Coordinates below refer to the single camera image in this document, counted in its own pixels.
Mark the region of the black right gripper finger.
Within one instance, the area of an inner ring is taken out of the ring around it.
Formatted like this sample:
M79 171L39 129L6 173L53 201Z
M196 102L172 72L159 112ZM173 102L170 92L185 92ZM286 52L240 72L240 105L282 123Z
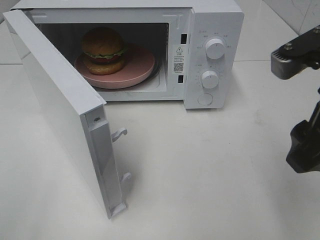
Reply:
M286 162L298 173L320 170L320 103L309 120L298 123L290 132L291 147Z

